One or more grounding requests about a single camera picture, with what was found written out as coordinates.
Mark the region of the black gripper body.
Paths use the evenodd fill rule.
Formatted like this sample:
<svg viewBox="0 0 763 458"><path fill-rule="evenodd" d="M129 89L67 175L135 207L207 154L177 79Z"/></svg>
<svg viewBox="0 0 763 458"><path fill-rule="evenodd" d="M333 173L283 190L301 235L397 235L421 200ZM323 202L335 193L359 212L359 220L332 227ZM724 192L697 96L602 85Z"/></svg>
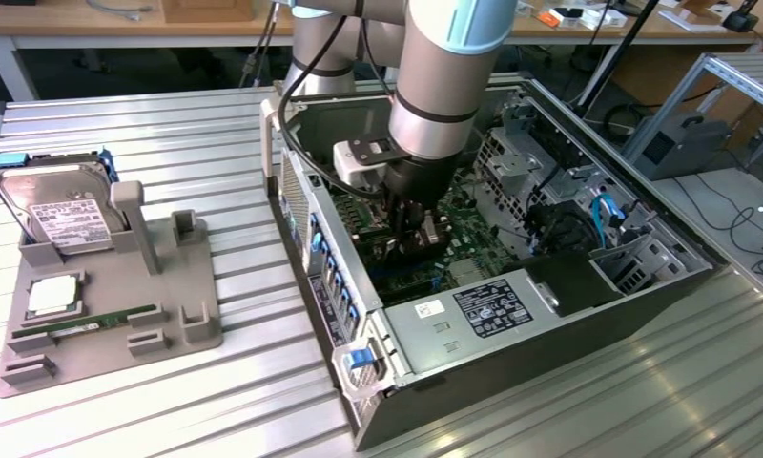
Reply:
<svg viewBox="0 0 763 458"><path fill-rule="evenodd" d="M459 156L424 159L408 156L388 163L384 186L401 200L437 206L452 184Z"/></svg>

